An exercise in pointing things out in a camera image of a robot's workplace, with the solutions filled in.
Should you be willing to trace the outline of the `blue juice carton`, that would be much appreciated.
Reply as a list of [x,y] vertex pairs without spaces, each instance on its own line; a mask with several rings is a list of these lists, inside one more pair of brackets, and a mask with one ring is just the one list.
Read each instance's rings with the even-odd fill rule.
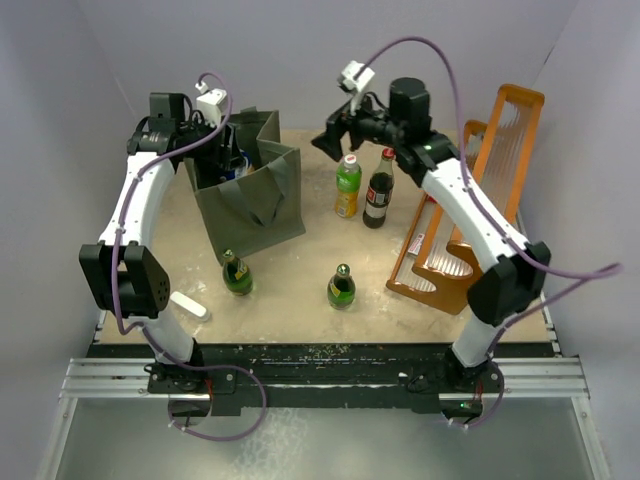
[[219,180],[221,182],[231,181],[244,177],[254,171],[254,167],[249,154],[245,150],[240,150],[241,160],[231,170],[224,171]]

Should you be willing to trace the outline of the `cola glass bottle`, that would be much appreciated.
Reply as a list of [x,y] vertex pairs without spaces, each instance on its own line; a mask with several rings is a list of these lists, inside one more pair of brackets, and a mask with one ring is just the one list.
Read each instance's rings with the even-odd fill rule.
[[363,222],[368,228],[377,229],[385,223],[394,187],[394,159],[395,150],[384,148],[380,162],[369,180],[363,211]]

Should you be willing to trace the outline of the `green canvas bag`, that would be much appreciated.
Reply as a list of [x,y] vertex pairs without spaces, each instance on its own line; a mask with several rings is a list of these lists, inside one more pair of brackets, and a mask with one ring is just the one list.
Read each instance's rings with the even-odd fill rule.
[[301,152],[281,141],[277,110],[245,109],[231,116],[235,140],[253,170],[225,182],[213,163],[187,158],[185,168],[218,261],[240,258],[306,232],[301,209]]

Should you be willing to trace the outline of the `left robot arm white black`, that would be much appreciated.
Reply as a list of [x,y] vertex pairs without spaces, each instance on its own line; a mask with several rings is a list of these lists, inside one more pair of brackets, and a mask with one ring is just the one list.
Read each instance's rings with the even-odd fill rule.
[[171,381],[184,392],[202,387],[202,352],[168,308],[169,275],[151,245],[161,201],[178,165],[217,148],[232,112],[224,89],[196,85],[200,94],[153,93],[150,114],[127,142],[126,175],[114,212],[97,242],[84,244],[79,263],[99,309],[118,332],[142,333],[156,360],[173,365]]

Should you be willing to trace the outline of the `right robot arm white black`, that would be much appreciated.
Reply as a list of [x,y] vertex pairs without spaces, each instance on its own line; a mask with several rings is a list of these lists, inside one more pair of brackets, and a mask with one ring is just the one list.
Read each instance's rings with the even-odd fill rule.
[[464,248],[462,258],[474,269],[464,293],[471,317],[448,348],[443,367],[446,383],[467,391],[488,368],[506,320],[524,313],[540,296],[551,260],[545,243],[530,242],[512,225],[527,168],[518,168],[507,205],[499,210],[477,183],[497,132],[495,120],[486,125],[474,170],[467,174],[464,144],[454,144],[431,127],[430,97],[422,81],[394,80],[389,105],[380,109],[372,107],[366,82],[342,78],[339,86],[350,99],[328,117],[313,146],[335,161],[342,157],[343,136],[349,136],[353,150],[365,141],[392,148],[400,169],[454,222],[449,253]]

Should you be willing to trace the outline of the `green orange juice bottle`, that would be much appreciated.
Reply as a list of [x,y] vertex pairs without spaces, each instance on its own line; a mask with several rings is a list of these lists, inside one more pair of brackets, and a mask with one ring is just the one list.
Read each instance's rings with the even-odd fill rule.
[[341,218],[351,218],[357,212],[362,169],[355,154],[345,155],[336,171],[337,197],[335,212]]

